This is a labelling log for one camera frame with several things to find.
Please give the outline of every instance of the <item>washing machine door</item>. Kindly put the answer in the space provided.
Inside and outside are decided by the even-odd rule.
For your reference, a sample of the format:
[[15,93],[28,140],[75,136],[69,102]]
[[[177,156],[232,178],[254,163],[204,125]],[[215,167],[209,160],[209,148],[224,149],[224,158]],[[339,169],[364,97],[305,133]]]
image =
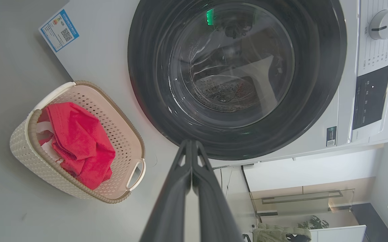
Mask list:
[[152,124],[222,160],[266,155],[306,132],[345,56],[338,0],[141,0],[128,40],[131,83]]

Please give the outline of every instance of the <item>white washing machine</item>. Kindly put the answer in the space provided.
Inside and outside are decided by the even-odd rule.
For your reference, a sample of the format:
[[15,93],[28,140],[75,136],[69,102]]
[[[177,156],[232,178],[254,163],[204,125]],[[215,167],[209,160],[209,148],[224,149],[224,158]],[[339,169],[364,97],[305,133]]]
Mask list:
[[367,142],[386,120],[388,0],[71,0],[39,31],[136,126],[152,189],[186,138],[222,167]]

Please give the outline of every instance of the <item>control panel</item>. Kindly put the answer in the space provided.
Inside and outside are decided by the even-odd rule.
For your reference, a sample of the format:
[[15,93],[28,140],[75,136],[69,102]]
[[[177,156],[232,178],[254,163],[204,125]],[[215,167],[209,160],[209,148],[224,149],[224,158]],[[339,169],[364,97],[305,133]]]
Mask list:
[[358,76],[388,66],[388,0],[361,0]]
[[388,95],[388,0],[361,0],[352,141],[383,127]]

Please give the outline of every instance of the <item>red cloth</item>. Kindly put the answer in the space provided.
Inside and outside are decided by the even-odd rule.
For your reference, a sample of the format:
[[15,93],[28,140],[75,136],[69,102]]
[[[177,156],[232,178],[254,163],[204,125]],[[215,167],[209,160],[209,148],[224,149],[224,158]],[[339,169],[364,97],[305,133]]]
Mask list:
[[39,121],[48,117],[52,124],[61,167],[91,189],[110,179],[115,150],[99,119],[74,103],[51,104],[44,111]]

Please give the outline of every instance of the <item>plastic basket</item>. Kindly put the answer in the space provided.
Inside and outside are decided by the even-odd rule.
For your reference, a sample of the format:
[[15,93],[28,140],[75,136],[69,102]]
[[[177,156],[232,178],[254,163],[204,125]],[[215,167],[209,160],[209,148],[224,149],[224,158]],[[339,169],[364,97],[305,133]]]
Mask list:
[[[37,120],[48,104],[73,102],[96,116],[109,137],[116,156],[111,164],[112,177],[91,190],[66,172],[42,149],[37,139]],[[146,171],[144,143],[131,122],[99,87],[86,81],[66,83],[43,99],[11,135],[10,150],[28,169],[70,195],[98,199],[106,203],[125,200],[140,183]],[[137,181],[128,187],[139,164]]]

